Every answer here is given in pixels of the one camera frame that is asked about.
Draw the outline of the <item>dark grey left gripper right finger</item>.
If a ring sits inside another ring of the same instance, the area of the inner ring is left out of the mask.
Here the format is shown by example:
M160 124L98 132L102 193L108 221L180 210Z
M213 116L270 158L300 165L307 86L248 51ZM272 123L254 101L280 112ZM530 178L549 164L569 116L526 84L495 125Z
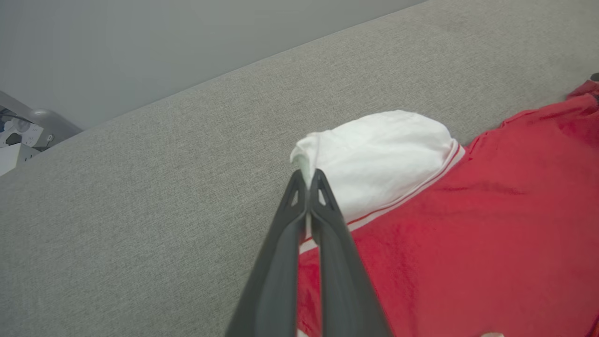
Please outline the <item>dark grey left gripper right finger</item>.
M321 337L392 337L342 211L319 169L310 185L310 215L320 260Z

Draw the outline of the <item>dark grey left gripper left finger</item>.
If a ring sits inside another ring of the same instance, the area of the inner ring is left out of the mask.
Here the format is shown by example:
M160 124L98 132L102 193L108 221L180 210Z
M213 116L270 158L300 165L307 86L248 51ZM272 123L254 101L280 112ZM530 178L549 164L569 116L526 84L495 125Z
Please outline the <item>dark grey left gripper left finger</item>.
M298 256L306 234L307 188L291 175L225 337L297 337Z

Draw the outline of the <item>red shirt with white sleeves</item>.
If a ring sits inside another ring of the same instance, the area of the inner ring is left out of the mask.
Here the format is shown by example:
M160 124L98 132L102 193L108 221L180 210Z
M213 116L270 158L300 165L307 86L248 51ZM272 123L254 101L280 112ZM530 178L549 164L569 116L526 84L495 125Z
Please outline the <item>red shirt with white sleeves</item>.
M599 337L599 81L462 147L402 110L313 132L398 337Z

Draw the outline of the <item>grey fabric sofa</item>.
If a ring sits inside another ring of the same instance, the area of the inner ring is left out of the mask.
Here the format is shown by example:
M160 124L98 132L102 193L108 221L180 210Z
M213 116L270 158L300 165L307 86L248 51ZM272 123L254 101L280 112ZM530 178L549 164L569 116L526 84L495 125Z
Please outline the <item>grey fabric sofa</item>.
M599 72L599 0L428 0L131 111L0 177L0 337L221 337L309 132L466 145Z

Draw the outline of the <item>grey machine at edge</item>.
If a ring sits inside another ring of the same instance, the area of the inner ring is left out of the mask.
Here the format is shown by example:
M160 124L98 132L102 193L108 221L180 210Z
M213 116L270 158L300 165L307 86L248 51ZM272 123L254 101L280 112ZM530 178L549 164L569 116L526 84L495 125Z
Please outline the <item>grey machine at edge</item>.
M2 90L0 90L0 117L36 124L51 132L56 141L66 140L82 132L81 128L60 114L50 110L30 108Z

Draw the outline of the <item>white power strip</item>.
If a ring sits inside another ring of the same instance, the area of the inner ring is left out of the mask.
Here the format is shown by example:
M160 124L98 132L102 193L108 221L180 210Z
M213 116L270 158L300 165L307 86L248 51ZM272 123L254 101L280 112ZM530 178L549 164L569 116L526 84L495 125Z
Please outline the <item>white power strip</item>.
M42 147L48 142L48 133L41 126L15 118L0 118L0 148L9 146L7 140L13 134L20 136L21 143L28 147Z

